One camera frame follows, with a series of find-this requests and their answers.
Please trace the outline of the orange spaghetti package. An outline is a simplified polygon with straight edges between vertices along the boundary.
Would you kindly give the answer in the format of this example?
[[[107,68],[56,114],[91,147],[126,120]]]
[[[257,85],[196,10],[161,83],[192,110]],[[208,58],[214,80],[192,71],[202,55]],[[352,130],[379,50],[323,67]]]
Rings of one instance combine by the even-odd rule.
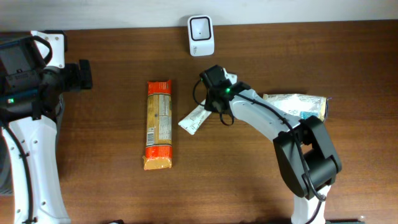
[[[172,167],[172,81],[147,83],[144,170]]]

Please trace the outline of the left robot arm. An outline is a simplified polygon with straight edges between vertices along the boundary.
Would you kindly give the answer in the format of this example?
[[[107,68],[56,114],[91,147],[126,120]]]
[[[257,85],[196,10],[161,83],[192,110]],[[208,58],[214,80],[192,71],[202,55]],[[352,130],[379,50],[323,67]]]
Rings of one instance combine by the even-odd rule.
[[[33,30],[1,44],[1,193],[15,223],[70,223],[56,162],[63,94],[93,86],[88,60],[66,63],[62,30]]]

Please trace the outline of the yellow white snack bag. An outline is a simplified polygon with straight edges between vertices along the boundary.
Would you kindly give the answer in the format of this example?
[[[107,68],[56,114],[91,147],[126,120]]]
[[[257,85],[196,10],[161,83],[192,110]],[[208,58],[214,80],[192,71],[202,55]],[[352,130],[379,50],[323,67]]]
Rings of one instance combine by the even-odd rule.
[[[316,116],[325,122],[328,116],[328,98],[304,94],[263,94],[262,98],[287,114],[307,119]]]

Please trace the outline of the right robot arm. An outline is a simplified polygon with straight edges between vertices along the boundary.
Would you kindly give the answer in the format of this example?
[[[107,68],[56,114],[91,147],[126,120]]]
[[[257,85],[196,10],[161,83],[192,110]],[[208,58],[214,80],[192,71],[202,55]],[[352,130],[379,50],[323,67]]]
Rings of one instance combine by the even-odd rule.
[[[326,223],[326,196],[342,163],[323,121],[283,112],[248,84],[233,83],[219,65],[201,72],[200,81],[206,88],[207,111],[244,121],[272,141],[281,177],[294,194],[290,221]]]

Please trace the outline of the white cream tube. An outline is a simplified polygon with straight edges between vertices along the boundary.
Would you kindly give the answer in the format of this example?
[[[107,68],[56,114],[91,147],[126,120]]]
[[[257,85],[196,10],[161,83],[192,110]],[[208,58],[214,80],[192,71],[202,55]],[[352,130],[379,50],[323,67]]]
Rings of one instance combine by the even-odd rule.
[[[191,135],[194,135],[198,131],[199,127],[211,114],[211,111],[204,109],[205,101],[201,102],[202,106],[198,105],[184,119],[178,122],[178,125]]]

